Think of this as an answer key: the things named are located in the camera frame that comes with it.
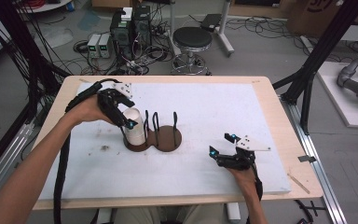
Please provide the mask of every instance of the floor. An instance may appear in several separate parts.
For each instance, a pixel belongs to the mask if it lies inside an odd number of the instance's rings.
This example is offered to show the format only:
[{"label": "floor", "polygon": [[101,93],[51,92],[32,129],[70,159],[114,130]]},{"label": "floor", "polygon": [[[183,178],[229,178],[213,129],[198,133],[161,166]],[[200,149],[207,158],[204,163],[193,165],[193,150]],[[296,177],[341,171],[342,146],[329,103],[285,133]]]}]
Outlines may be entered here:
[{"label": "floor", "polygon": [[[71,31],[74,39],[54,50],[74,74],[80,74],[86,68],[86,64],[78,59],[79,54],[73,52],[73,45],[77,41],[87,39],[93,32],[107,32],[110,16],[111,13],[108,11],[93,11],[85,6],[71,13],[64,9],[40,13],[37,18],[41,25],[66,27]],[[202,21],[203,16],[195,16],[195,19]],[[177,27],[182,24],[197,25],[187,16],[177,19]],[[288,37],[287,33],[282,35],[281,29],[285,31],[282,21],[270,23],[275,25],[273,26],[275,28],[281,27],[277,28],[280,31],[278,33],[264,31],[262,34],[257,34],[252,32],[254,26],[244,27],[241,26],[242,24],[241,21],[234,20],[227,25],[226,35],[235,49],[235,53],[229,58],[215,36],[210,49],[200,53],[213,76],[266,76],[273,83],[293,74],[307,60],[307,51],[300,47],[300,42]],[[358,52],[350,49],[349,44],[339,43],[327,60],[348,63],[357,57]],[[104,67],[109,63],[108,60],[100,61],[99,65]],[[169,75],[170,72],[171,62],[167,61],[149,65],[147,74],[164,76]],[[277,93],[283,93],[286,88],[278,89]],[[1,52],[0,139],[26,103],[26,85],[13,62]],[[298,100],[298,106],[300,108],[301,99]],[[317,77],[314,80],[310,105],[309,130],[347,223],[358,223],[358,129],[345,126]],[[312,201],[316,207],[324,207],[322,199]],[[310,206],[311,203],[307,200],[302,202],[306,206]],[[242,212],[240,223],[245,223],[246,207],[244,203],[241,203],[240,207]],[[270,223],[297,223],[301,218],[307,219],[294,201],[263,201],[263,207]],[[94,212],[95,210],[92,209],[65,210],[63,222],[84,223],[85,220],[92,219]],[[324,210],[318,210],[317,215],[313,211],[311,213],[315,223],[332,223]],[[28,223],[42,223],[41,220],[43,223],[52,223],[52,212],[34,211]]]}]

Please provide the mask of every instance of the white cylinder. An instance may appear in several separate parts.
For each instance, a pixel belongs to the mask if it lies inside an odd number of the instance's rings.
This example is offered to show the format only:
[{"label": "white cylinder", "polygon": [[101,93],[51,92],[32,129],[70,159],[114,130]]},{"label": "white cylinder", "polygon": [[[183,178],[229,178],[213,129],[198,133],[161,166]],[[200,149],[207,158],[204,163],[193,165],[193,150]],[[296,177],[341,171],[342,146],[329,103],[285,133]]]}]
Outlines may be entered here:
[{"label": "white cylinder", "polygon": [[127,119],[132,119],[138,124],[135,125],[132,129],[125,128],[125,134],[129,143],[133,146],[140,146],[145,140],[144,132],[144,121],[142,120],[141,113],[136,108],[128,108],[123,112],[123,115]]}]

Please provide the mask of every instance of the round black stool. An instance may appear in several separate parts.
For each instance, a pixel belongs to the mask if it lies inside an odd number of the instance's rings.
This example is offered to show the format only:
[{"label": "round black stool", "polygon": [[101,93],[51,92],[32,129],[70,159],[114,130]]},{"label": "round black stool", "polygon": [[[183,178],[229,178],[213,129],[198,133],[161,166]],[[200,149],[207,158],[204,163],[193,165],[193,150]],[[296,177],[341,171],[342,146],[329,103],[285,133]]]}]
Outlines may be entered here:
[{"label": "round black stool", "polygon": [[197,75],[203,71],[209,74],[205,60],[199,55],[194,54],[197,51],[206,50],[211,46],[212,36],[208,31],[199,27],[182,27],[173,32],[173,44],[182,52],[172,60],[172,72],[180,74]]}]

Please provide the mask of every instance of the computer tower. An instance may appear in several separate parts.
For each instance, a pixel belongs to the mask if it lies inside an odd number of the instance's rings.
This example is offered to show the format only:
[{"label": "computer tower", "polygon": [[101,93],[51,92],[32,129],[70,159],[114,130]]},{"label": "computer tower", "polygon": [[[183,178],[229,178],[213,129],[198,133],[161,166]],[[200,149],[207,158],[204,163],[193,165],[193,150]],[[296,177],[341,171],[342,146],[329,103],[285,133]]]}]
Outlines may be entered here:
[{"label": "computer tower", "polygon": [[118,57],[133,59],[134,33],[132,21],[121,19],[121,10],[115,12],[110,25],[110,33],[113,39],[113,47]]},{"label": "computer tower", "polygon": [[133,21],[135,25],[135,38],[138,44],[144,48],[151,46],[150,6],[136,7],[133,13]]}]

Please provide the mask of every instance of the white desk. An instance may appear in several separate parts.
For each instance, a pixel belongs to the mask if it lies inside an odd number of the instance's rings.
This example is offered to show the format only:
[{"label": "white desk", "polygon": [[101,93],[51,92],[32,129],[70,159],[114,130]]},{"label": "white desk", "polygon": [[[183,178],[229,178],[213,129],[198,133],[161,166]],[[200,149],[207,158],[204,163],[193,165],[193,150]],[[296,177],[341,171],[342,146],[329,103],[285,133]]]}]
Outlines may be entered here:
[{"label": "white desk", "polygon": [[[95,82],[106,77],[68,77],[57,99],[51,108],[45,125],[38,136],[39,142],[63,115],[68,102],[75,96],[82,81]],[[264,113],[273,142],[282,159],[284,171],[288,174],[291,191],[284,194],[265,195],[263,200],[318,198],[322,197],[322,188],[307,162],[300,162],[297,157],[303,156],[304,151],[299,144],[291,124],[282,110],[276,93],[270,82],[265,77],[113,77],[122,82],[131,83],[243,83],[251,84],[255,95]],[[80,207],[120,207],[136,205],[167,205],[167,204],[192,204],[192,203],[229,203],[243,201],[240,194],[212,194],[212,195],[176,195],[169,197],[125,197],[125,198],[88,198],[68,199],[62,201],[62,208]],[[34,209],[50,209],[52,200],[40,200]]]}]

